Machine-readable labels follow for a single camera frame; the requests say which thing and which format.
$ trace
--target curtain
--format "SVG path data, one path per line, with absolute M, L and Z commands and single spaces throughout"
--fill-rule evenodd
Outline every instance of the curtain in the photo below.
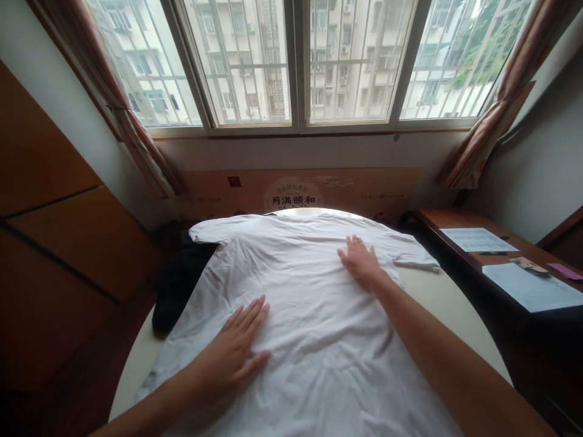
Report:
M 83 0 L 29 0 L 51 29 L 58 34 L 93 88 L 110 108 L 117 130 L 147 185 L 157 198 L 168 198 L 186 191 L 168 165 L 148 131 L 130 110 L 117 70 L 102 49 L 99 30 L 94 26 Z
M 510 120 L 516 100 L 574 17 L 572 12 L 570 1 L 540 2 L 530 27 L 504 67 L 494 103 L 448 160 L 437 177 L 438 185 L 454 189 L 478 187 L 484 165 Z

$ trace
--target wooden wardrobe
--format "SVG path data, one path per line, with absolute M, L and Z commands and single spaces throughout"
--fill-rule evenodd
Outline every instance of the wooden wardrobe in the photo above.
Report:
M 0 89 L 0 384 L 31 391 L 161 257 L 2 63 Z

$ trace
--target round table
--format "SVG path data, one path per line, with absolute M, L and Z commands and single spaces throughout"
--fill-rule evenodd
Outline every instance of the round table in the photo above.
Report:
M 326 208 L 297 208 L 275 212 L 277 215 L 296 216 L 325 213 L 363 219 L 361 216 L 349 212 Z M 398 267 L 397 270 L 403 279 L 407 293 L 413 299 L 453 331 L 512 384 L 500 352 L 480 316 L 459 287 L 443 270 L 440 270 L 439 273 L 402 267 Z M 154 337 L 152 330 L 153 312 L 152 308 L 135 338 L 117 385 L 109 420 L 117 417 L 132 405 L 135 394 L 154 366 L 158 352 L 164 343 L 163 340 Z

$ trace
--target window pane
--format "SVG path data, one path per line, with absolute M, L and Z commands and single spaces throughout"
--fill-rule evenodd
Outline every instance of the window pane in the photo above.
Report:
M 217 125 L 290 124 L 282 0 L 185 4 Z
M 388 119 L 413 3 L 310 1 L 311 123 Z
M 201 126 L 160 0 L 85 3 L 144 126 Z
M 433 0 L 401 119 L 477 117 L 532 0 Z

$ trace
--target white t-shirt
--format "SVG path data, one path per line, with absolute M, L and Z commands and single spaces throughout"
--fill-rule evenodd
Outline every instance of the white t-shirt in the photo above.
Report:
M 270 312 L 254 351 L 265 370 L 200 435 L 461 436 L 380 303 L 336 250 L 356 234 L 403 286 L 395 265 L 436 271 L 417 241 L 366 219 L 243 215 L 199 223 L 195 242 L 220 243 L 136 402 L 182 369 L 239 305 L 265 294 Z M 184 429 L 168 435 L 191 435 Z

